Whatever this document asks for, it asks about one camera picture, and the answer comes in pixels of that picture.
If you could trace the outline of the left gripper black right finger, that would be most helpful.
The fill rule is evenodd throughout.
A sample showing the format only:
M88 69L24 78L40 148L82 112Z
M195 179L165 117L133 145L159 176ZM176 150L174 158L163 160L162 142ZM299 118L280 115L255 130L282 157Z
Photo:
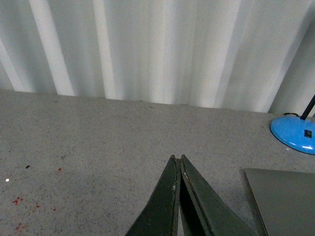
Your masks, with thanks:
M180 210L186 236L254 236L185 155L181 159Z

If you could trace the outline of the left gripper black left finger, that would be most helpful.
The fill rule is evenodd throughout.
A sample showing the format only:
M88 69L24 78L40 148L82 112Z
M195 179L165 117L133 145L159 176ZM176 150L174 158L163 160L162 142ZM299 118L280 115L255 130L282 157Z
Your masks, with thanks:
M180 160L172 155L146 206L126 235L176 236L178 233L180 185Z

